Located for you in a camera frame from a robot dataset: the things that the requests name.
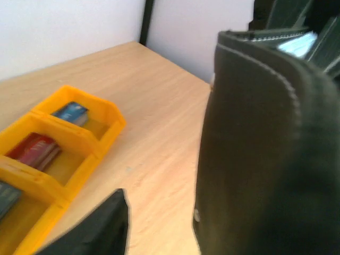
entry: yellow tray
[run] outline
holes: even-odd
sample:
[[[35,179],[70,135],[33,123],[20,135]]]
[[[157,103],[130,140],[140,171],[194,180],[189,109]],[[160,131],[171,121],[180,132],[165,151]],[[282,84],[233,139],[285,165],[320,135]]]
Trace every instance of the yellow tray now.
[[[50,114],[71,101],[89,109],[79,127]],[[125,126],[117,107],[63,86],[0,133],[0,180],[23,191],[0,221],[0,254],[33,254]],[[44,171],[4,156],[31,132],[48,135],[62,153]]]

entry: dark brown leather object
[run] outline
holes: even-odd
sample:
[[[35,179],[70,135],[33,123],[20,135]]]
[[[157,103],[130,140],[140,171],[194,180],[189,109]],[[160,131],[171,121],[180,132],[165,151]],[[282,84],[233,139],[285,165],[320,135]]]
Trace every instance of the dark brown leather object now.
[[[225,32],[215,75],[193,220],[202,255],[340,254],[336,86]]]

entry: yellow plastic container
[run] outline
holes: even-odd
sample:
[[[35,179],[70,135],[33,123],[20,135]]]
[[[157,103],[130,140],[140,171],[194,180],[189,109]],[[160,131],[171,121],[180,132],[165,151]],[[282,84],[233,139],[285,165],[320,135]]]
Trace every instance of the yellow plastic container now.
[[[50,115],[71,101],[89,109],[84,127]],[[64,86],[0,133],[0,181],[23,191],[0,220],[0,255],[33,254],[39,248],[124,126],[114,104]],[[44,172],[4,156],[32,132],[62,148]]]

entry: wooden tabletop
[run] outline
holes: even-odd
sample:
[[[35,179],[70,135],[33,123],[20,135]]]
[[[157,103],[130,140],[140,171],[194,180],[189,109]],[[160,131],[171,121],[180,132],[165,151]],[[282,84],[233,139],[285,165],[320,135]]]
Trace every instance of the wooden tabletop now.
[[[114,102],[127,126],[47,242],[124,188],[129,255],[199,254],[191,222],[209,86],[131,42],[1,82],[0,130],[63,84]]]

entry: wooden table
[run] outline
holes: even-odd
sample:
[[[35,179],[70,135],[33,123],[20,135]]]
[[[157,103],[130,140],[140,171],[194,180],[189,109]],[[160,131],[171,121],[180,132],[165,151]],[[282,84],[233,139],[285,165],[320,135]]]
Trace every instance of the wooden table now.
[[[47,242],[124,188],[129,255],[198,254],[191,221],[209,86],[131,42],[1,82],[0,129],[63,84],[114,102],[127,126]]]

